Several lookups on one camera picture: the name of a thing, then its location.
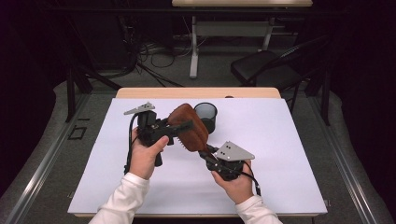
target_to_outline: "wooden table edge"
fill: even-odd
[[[76,217],[94,217],[95,213],[74,213]],[[296,214],[276,214],[279,217],[317,217],[324,215],[322,213],[296,213]],[[134,217],[140,218],[222,218],[222,217],[239,217],[237,214],[135,214]]]
[[[188,87],[188,88],[121,88],[116,98],[188,99],[188,98],[276,98],[279,91],[272,87]]]

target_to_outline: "human hand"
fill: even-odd
[[[251,171],[246,164],[244,164],[243,172],[251,175]],[[253,196],[252,180],[249,177],[240,175],[234,180],[225,181],[216,171],[212,171],[212,175],[215,182],[225,189],[225,192],[235,204],[240,204]]]
[[[131,167],[129,172],[143,179],[149,179],[154,172],[155,157],[163,151],[168,144],[169,137],[163,136],[151,147],[142,145],[137,137],[137,129],[132,131],[132,139],[136,139],[132,145]]]

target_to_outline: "table leg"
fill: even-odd
[[[196,18],[192,17],[192,56],[191,56],[191,68],[190,78],[197,78],[198,70],[198,48],[197,48],[197,33],[196,33]]]
[[[271,34],[273,31],[275,23],[275,18],[271,18],[268,22],[268,27],[266,27],[266,35],[264,38],[264,42],[262,43],[262,50],[268,50],[268,45],[270,44]]]

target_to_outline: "black cable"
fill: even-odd
[[[137,73],[138,73],[138,74],[142,74],[143,70],[145,70],[145,71],[148,72],[149,75],[151,75],[152,77],[154,77],[154,78],[156,79],[156,81],[157,81],[158,83],[160,83],[160,85],[162,85],[163,87],[166,87],[166,86],[160,81],[160,78],[159,78],[159,77],[161,77],[161,75],[156,74],[155,72],[153,72],[152,70],[148,69],[145,65],[142,64],[142,62],[144,62],[144,61],[149,57],[149,48],[148,48],[148,46],[147,46],[146,44],[143,44],[143,47],[144,47],[144,51],[145,51],[146,53],[143,53],[142,50],[140,50],[140,52],[139,52],[139,54],[138,54],[138,61],[139,61],[139,62],[136,63],[136,71],[137,71]]]
[[[145,62],[147,59],[148,59],[148,57],[149,57],[149,51],[150,51],[150,49],[149,49],[149,47],[148,47],[148,45],[147,44],[142,44],[142,46],[144,47],[144,49],[141,49],[140,51],[139,51],[139,55],[140,56],[142,56],[142,55],[144,55],[144,56],[146,56],[146,58],[143,60],[143,59],[141,59],[141,62]]]
[[[165,87],[165,85],[164,85],[163,83],[161,83],[161,80],[162,80],[162,81],[165,81],[165,82],[168,82],[169,84],[172,84],[172,85],[177,86],[177,87],[184,87],[184,86],[182,86],[182,85],[180,85],[180,84],[178,84],[178,83],[172,81],[171,79],[169,79],[169,78],[167,78],[167,77],[164,77],[163,75],[158,74],[158,73],[152,71],[151,69],[149,69],[148,67],[146,67],[146,66],[143,65],[142,63],[138,63],[137,66],[139,66],[140,68],[142,68],[143,70],[145,70],[146,72],[148,72],[152,77],[154,77],[154,78],[155,78],[158,82],[160,82],[160,84],[162,84],[164,87]]]
[[[261,191],[259,182],[256,180],[256,178],[254,178],[253,171],[251,170],[250,166],[245,161],[244,161],[244,164],[246,164],[247,167],[250,169],[251,175],[249,175],[249,174],[247,174],[245,172],[242,172],[242,171],[236,171],[236,170],[230,169],[230,168],[228,168],[226,166],[223,166],[223,165],[220,165],[220,164],[218,164],[218,166],[219,166],[220,169],[221,168],[225,168],[228,171],[231,171],[231,172],[237,173],[239,175],[244,175],[244,176],[249,177],[254,182],[254,187],[256,189],[256,194],[262,196],[262,191]]]
[[[172,57],[172,61],[169,63],[169,64],[166,64],[166,65],[156,65],[156,64],[154,64],[154,61],[153,61],[153,58],[154,58],[154,55],[158,55],[158,54],[160,54],[160,53],[153,53],[153,54],[151,54],[151,59],[150,59],[150,62],[151,62],[151,64],[154,66],[154,67],[156,67],[156,68],[165,68],[165,67],[169,67],[169,66],[171,66],[174,62],[175,62],[175,54],[173,53],[173,52],[170,52],[170,55],[171,55],[171,57]]]
[[[180,49],[182,49],[180,52],[178,52],[178,53],[176,53],[176,57],[179,57],[179,56],[185,56],[184,54],[185,54],[185,51],[186,50],[188,50],[188,51],[190,51],[191,50],[191,38],[189,39],[190,41],[185,41],[185,44],[184,44],[184,47],[183,48],[180,48]]]
[[[137,137],[136,137],[134,140],[132,140],[134,119],[136,117],[137,117],[137,114],[134,114],[134,116],[131,118],[131,122],[129,123],[129,149],[128,149],[128,156],[126,158],[126,165],[124,165],[124,174],[125,175],[129,172],[129,169],[131,167],[132,145],[134,144],[134,141],[137,139]]]

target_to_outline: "white paper sheet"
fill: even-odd
[[[158,119],[167,118],[183,103],[215,105],[219,111],[216,130],[209,135],[208,144],[221,147],[232,141],[255,155],[252,169],[271,209],[280,215],[327,213],[285,101],[266,98],[113,99],[69,213],[96,213],[120,184],[132,117],[123,112],[147,101],[156,106]],[[214,182],[197,152],[189,152],[175,139],[162,157],[163,165],[155,169],[137,214],[235,214],[233,202]]]

